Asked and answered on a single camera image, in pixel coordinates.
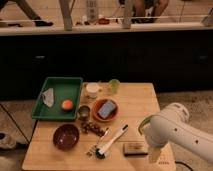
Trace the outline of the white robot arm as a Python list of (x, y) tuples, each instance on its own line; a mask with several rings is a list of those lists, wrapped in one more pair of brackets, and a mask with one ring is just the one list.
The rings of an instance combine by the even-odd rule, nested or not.
[(180, 103), (171, 103), (151, 117), (145, 128), (146, 142), (163, 148), (169, 141), (213, 164), (213, 135), (188, 124), (190, 114)]

